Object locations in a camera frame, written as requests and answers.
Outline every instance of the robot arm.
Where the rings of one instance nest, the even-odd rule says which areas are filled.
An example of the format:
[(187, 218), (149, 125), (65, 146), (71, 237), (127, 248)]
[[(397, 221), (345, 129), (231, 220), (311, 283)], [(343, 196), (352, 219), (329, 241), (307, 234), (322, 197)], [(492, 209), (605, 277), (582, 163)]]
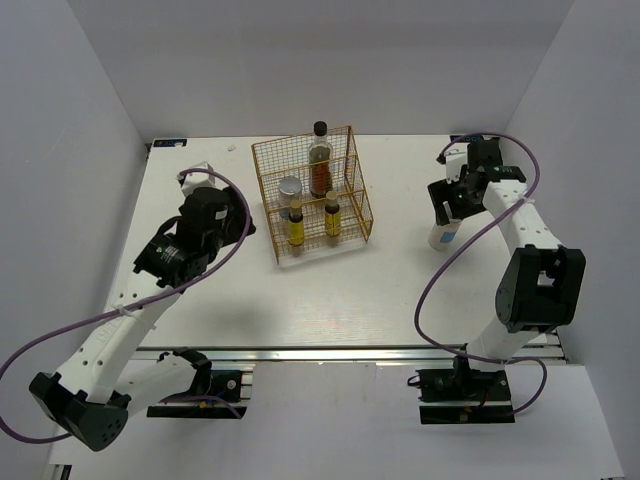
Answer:
[[(462, 158), (441, 156), (447, 178), (428, 187), (436, 212), (430, 243), (437, 249), (446, 248), (445, 243), (465, 218), (484, 211), (494, 218), (502, 217), (527, 191), (520, 169), (503, 164), (498, 139), (469, 143)], [(460, 355), (453, 370), (421, 371), (423, 398), (433, 402), (468, 400), (488, 392), (497, 382), (506, 385), (504, 364), (518, 350), (541, 333), (568, 325), (573, 319), (586, 263), (582, 252), (565, 248), (530, 202), (499, 226), (511, 261), (496, 292), (495, 316), (465, 350), (503, 363)], [(440, 237), (440, 232), (447, 234)]]
[[(209, 389), (211, 362), (186, 348), (122, 376), (137, 347), (180, 293), (135, 311), (122, 305), (184, 285), (206, 271), (220, 248), (238, 241), (249, 212), (232, 189), (218, 190), (210, 178), (192, 173), (181, 179), (186, 197), (181, 216), (165, 222), (135, 260), (118, 295), (116, 308), (123, 315), (98, 326), (54, 374), (39, 373), (29, 386), (45, 413), (94, 451), (109, 446), (130, 415), (171, 394), (202, 395)], [(174, 224), (175, 234), (167, 233)], [(251, 225), (249, 234), (254, 232)]]

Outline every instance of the gold wire rack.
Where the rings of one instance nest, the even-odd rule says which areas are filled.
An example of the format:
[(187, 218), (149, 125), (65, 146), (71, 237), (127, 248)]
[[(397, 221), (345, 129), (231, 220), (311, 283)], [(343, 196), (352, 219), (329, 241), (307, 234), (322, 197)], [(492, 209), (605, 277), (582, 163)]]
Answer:
[[(299, 254), (316, 248), (335, 246), (338, 242), (356, 239), (369, 240), (373, 227), (373, 214), (367, 196), (358, 160), (356, 142), (351, 126), (332, 128), (327, 131), (327, 140), (333, 147), (333, 153), (326, 162), (330, 174), (328, 189), (338, 194), (341, 212), (341, 228), (337, 237), (330, 237), (325, 231), (324, 198), (315, 198), (309, 189), (311, 167), (308, 149), (314, 134), (294, 135), (292, 137), (268, 140), (252, 145), (253, 160), (256, 166), (258, 184), (264, 211), (269, 224), (276, 261), (285, 255)], [(280, 214), (278, 185), (285, 176), (300, 179), (302, 192), (302, 214), (304, 222), (304, 242), (294, 246), (289, 243), (289, 223)]]

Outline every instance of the white table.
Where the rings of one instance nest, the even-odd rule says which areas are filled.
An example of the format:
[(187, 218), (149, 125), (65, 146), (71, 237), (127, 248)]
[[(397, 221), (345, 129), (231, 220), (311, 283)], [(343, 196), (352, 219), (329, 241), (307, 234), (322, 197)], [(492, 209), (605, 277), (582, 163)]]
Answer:
[[(142, 346), (424, 346), (413, 328), (415, 304), (448, 255), (427, 244), (434, 212), (426, 187), (444, 178), (435, 157), (448, 137), (357, 136), (375, 219), (369, 244), (288, 268), (275, 261), (251, 155), (250, 146), (265, 139), (192, 138), (185, 147), (152, 148), (110, 302), (158, 226), (177, 214), (183, 197), (175, 176), (182, 169), (207, 161), (235, 182), (257, 233), (189, 290)], [(489, 221), (487, 213), (465, 221), (452, 246)], [(436, 285), (423, 309), (424, 328), (445, 343), (473, 339), (493, 315), (508, 260), (500, 233), (490, 232)]]
[[(622, 475), (583, 367), (550, 367), (547, 390), (515, 424), (420, 425), (412, 367), (256, 367), (238, 420), (130, 419), (106, 450), (57, 443), (70, 480), (139, 478), (600, 480)], [(508, 367), (514, 402), (540, 381)]]

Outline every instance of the tabletop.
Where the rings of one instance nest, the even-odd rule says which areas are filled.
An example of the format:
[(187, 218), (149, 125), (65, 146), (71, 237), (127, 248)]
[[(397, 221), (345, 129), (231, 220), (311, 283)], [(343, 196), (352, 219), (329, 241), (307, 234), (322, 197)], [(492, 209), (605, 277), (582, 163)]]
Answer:
[[(369, 242), (288, 266), (275, 259), (251, 153), (252, 144), (267, 139), (190, 138), (182, 147), (150, 150), (108, 305), (158, 226), (177, 214), (184, 198), (176, 174), (206, 161), (242, 190), (257, 232), (219, 272), (188, 290), (142, 347), (424, 346), (413, 327), (415, 305), (451, 253), (427, 243), (435, 218), (427, 185), (445, 176), (435, 158), (448, 137), (356, 135), (375, 219)], [(452, 249), (490, 220), (488, 213), (465, 220)], [(508, 260), (500, 232), (489, 232), (436, 284), (423, 328), (449, 344), (475, 338), (494, 314)]]

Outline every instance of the white enclosure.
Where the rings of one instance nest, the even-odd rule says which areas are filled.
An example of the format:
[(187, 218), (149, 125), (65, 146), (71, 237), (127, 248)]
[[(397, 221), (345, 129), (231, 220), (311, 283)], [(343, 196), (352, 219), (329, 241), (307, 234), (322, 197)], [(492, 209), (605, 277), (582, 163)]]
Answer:
[(569, 0), (69, 0), (138, 131), (502, 130)]
[[(358, 134), (506, 131), (539, 157), (546, 223), (587, 257), (561, 338), (640, 478), (639, 22), (634, 0), (3, 2), (2, 361), (102, 309), (154, 137), (300, 133), (317, 119)], [(12, 426), (53, 432), (27, 385), (78, 339), (3, 379)], [(1, 435), (0, 452), (3, 478), (30, 479), (48, 447)]]

